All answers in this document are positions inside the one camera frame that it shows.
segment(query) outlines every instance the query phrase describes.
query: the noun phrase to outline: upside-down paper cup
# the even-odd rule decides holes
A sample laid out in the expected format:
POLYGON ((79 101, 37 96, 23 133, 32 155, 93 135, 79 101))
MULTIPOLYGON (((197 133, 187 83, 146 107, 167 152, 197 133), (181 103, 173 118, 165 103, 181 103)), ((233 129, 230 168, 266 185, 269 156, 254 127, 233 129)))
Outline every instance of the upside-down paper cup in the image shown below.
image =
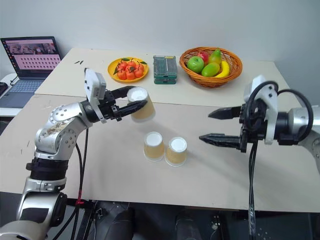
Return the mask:
POLYGON ((160 133, 149 132, 144 137, 144 156, 152 161, 158 162, 165 155, 165 145, 160 133))
POLYGON ((143 87, 136 86, 134 88, 131 88, 126 96, 128 97, 128 101, 130 103, 134 101, 147 100, 147 104, 143 108, 131 114, 131 118, 133 121, 138 123, 145 122, 155 116, 156 112, 154 105, 149 97, 147 90, 145 90, 143 87))
POLYGON ((174 137, 169 141, 165 153, 165 161, 173 166, 179 167, 187 160, 187 142, 182 137, 174 137))

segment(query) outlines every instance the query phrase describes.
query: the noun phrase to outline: laptop keyboard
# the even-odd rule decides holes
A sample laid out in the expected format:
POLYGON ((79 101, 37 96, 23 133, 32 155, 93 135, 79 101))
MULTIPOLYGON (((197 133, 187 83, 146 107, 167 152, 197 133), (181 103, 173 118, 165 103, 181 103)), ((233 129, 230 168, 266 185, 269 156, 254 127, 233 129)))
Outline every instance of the laptop keyboard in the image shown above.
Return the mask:
POLYGON ((34 93, 42 81, 18 81, 11 89, 12 93, 34 93))

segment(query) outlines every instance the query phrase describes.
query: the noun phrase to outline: black cable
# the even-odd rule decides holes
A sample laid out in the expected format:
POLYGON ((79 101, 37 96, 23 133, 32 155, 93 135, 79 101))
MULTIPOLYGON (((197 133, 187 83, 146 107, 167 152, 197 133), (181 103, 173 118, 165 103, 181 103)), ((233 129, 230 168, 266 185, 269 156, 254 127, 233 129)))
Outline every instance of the black cable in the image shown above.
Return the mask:
POLYGON ((83 168, 82 168, 82 157, 81 157, 81 152, 80 152, 80 148, 78 146, 78 143, 75 144, 75 148, 76 151, 78 152, 78 156, 79 156, 79 168, 80 168, 80 183, 83 181, 83 168))
POLYGON ((15 84, 12 84, 12 83, 14 82, 14 80, 16 80, 16 79, 17 79, 17 77, 18 77, 18 75, 16 75, 14 79, 10 80, 10 86, 15 85, 15 84))
POLYGON ((244 123, 246 125, 246 127, 248 128, 249 131, 256 131, 257 129, 255 129, 252 124, 251 124, 251 121, 250 121, 250 111, 251 111, 251 108, 252 108, 252 104, 258 94, 258 92, 266 85, 269 85, 269 84, 272 84, 274 86, 274 90, 276 92, 278 92, 278 89, 279 89, 279 86, 278 86, 278 83, 276 83, 275 81, 265 81, 263 83, 261 83, 260 85, 258 85, 254 90, 253 92, 251 93, 247 103, 246 103, 246 108, 244 110, 244 123))
POLYGON ((85 167, 86 167, 86 159, 87 159, 87 148, 88 148, 88 135, 89 135, 89 128, 85 130, 85 142, 84 142, 84 154, 83 154, 83 164, 82 164, 82 182, 84 181, 85 175, 85 167))
MULTIPOLYGON (((78 158, 79 158, 79 173, 80 173, 80 182, 83 180, 83 169, 82 169, 82 157, 81 157, 81 152, 79 149, 78 144, 75 144, 75 148, 77 150, 78 153, 78 158)), ((71 220, 74 218, 74 216, 77 214, 79 214, 79 208, 76 206, 71 214, 71 216, 69 217, 69 219, 65 222, 65 224, 63 225, 63 227, 60 229, 60 231, 54 236, 54 238, 52 240, 57 240, 60 235, 62 234, 62 232, 66 229, 66 227, 69 225, 69 223, 71 222, 71 220)))
POLYGON ((60 231, 55 235, 55 237, 52 240, 57 240, 60 237, 62 232, 66 229, 66 227, 69 225, 71 220, 74 218, 75 214, 76 214, 76 208, 74 208, 74 210, 73 210, 71 216, 69 217, 69 219, 65 222, 63 227, 60 229, 60 231))
POLYGON ((305 105, 305 107, 306 107, 306 109, 308 111, 308 124, 307 124, 304 132, 299 137, 299 142, 301 142, 311 132, 312 126, 314 124, 314 111, 313 111, 312 106, 311 106, 310 102, 308 101, 308 99, 301 92, 298 92, 298 91, 293 90, 293 89, 283 89, 283 90, 278 92, 278 95, 280 95, 282 93, 292 93, 292 94, 298 96, 302 100, 302 102, 304 103, 304 105, 305 105))
MULTIPOLYGON (((88 148, 88 134, 89 134, 89 129, 87 128, 85 130, 85 142, 84 142, 84 154, 83 154, 83 162, 80 161, 80 183, 79 183, 79 196, 81 195, 82 192, 82 186, 84 183, 84 175, 85 175, 85 167, 86 167, 86 159, 87 159, 87 148, 88 148)), ((81 157, 80 149, 78 144, 75 145, 76 150, 78 152, 78 155, 81 157)), ((75 206, 77 208, 77 211, 75 212, 75 218, 73 222, 73 228, 72 228, 72 234, 70 240, 75 239, 76 235, 76 230, 77 230, 77 224, 78 224, 78 218, 79 218, 79 206, 75 206)))
POLYGON ((72 234, 71 234, 71 238, 70 238, 71 240, 75 239, 77 225, 78 225, 78 218, 79 218, 79 206, 75 206, 75 208, 76 208, 76 212, 75 212, 75 217, 74 217, 72 234))
POLYGON ((254 171, 258 141, 252 145, 249 157, 249 208, 248 208, 248 223, 249 223, 249 239, 256 239, 256 215, 255 215, 255 198, 254 198, 254 171))

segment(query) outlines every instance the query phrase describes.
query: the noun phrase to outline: banana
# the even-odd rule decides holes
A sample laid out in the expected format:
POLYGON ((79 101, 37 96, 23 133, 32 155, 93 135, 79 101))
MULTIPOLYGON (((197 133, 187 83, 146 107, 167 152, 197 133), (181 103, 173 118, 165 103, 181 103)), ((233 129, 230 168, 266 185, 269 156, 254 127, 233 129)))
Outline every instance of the banana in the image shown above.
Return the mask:
POLYGON ((223 78, 229 75, 230 67, 227 61, 221 61, 222 72, 220 72, 215 78, 223 78))

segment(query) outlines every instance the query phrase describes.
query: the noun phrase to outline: laptop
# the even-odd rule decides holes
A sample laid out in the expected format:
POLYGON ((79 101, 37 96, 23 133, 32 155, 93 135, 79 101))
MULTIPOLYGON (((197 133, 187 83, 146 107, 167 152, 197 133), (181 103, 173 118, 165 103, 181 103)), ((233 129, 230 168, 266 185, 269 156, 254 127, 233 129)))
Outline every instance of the laptop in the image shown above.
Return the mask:
POLYGON ((23 108, 60 63, 53 36, 1 38, 18 81, 0 98, 0 108, 23 108))

